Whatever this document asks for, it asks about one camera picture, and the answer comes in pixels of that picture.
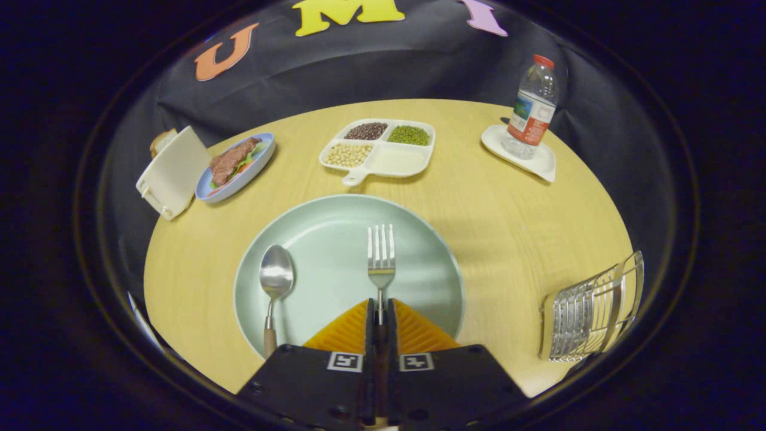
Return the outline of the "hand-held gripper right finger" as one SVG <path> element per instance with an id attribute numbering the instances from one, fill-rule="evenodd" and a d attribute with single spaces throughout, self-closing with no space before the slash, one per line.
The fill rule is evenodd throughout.
<path id="1" fill-rule="evenodd" d="M 399 430 L 481 430 L 530 399 L 481 344 L 406 354 L 405 304 L 388 301 L 386 414 Z"/>

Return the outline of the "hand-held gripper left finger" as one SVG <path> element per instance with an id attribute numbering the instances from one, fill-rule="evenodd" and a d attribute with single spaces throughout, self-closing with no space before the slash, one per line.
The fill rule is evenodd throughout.
<path id="1" fill-rule="evenodd" d="M 374 316 L 367 299 L 317 333 L 320 348 L 280 345 L 237 398 L 309 430 L 374 425 Z"/>

